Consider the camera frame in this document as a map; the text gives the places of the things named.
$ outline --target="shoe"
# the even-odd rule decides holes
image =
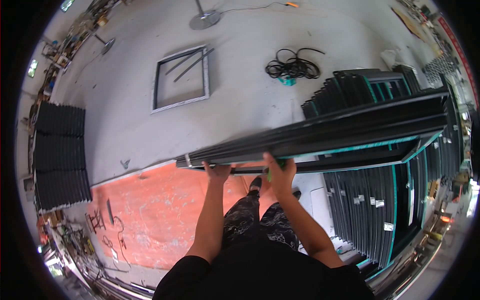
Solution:
[[[295,191],[295,192],[293,192],[292,194],[295,196],[295,198],[297,198],[297,200],[300,200],[300,196],[301,196],[301,192],[300,192],[300,191]]]
[[[260,176],[257,176],[252,183],[250,183],[250,188],[249,191],[252,191],[252,189],[256,187],[258,190],[262,187],[262,178]]]

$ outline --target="power cord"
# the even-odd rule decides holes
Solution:
[[[119,217],[114,216],[113,221],[115,222],[115,220],[118,220],[120,222],[120,225],[121,225],[121,230],[117,233],[117,239],[118,239],[119,245],[120,245],[120,252],[121,252],[121,255],[123,256],[123,259],[125,260],[128,267],[130,268],[130,270],[128,270],[128,271],[120,270],[120,268],[118,268],[118,266],[115,264],[115,259],[113,260],[113,265],[117,268],[118,271],[128,273],[132,270],[132,265],[128,262],[128,260],[125,258],[125,255],[123,254],[123,248],[125,248],[125,250],[127,250],[127,245],[125,244],[125,240],[123,239],[123,237],[120,238],[120,234],[123,233],[123,231],[125,230],[125,226],[123,224],[123,221]],[[112,243],[111,240],[108,239],[108,237],[106,235],[103,235],[102,242],[105,245],[107,245],[108,247],[110,247],[111,249],[113,249],[113,243]]]
[[[296,6],[296,7],[298,7],[298,5],[296,5],[296,4],[293,5],[293,3],[290,3],[290,2],[287,2],[286,4],[283,4],[283,3],[280,3],[280,2],[273,2],[273,3],[270,3],[267,6],[263,6],[263,7],[250,7],[250,8],[240,8],[240,9],[234,9],[234,10],[227,10],[227,11],[221,12],[220,14],[223,14],[223,13],[226,13],[226,12],[259,10],[259,9],[270,7],[270,6],[274,5],[275,3],[280,4],[280,5],[284,5],[284,6]]]
[[[320,69],[311,61],[299,58],[299,53],[302,50],[316,51],[322,54],[322,52],[313,48],[301,48],[297,52],[290,49],[280,49],[275,54],[275,59],[270,61],[265,67],[265,72],[272,78],[279,78],[287,76],[289,78],[301,78],[317,79],[320,77]],[[278,54],[281,51],[289,51],[293,53],[293,57],[287,59],[285,62],[278,59]]]

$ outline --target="orange object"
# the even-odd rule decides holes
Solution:
[[[231,176],[224,185],[223,213],[247,194],[255,176]],[[108,219],[107,200],[113,216],[124,224],[121,237],[126,249],[123,254],[129,263],[151,268],[171,269],[193,243],[197,219],[207,188],[204,172],[176,168],[175,163],[119,179],[92,189],[93,201],[87,210],[99,209]],[[270,183],[263,181],[260,191],[260,218],[276,202]],[[105,235],[120,251],[117,234],[121,230],[105,222],[106,229],[97,230],[97,239],[106,256],[112,257],[109,246],[101,242]]]

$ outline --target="black shirt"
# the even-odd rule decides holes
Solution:
[[[158,299],[374,299],[355,265],[330,269],[279,242],[223,250],[210,265],[180,259],[158,284]]]

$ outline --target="black patterned pants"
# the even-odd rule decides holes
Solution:
[[[298,251],[299,239],[280,204],[272,204],[260,220],[258,198],[259,192],[251,191],[225,214],[222,249],[239,242],[273,240]]]

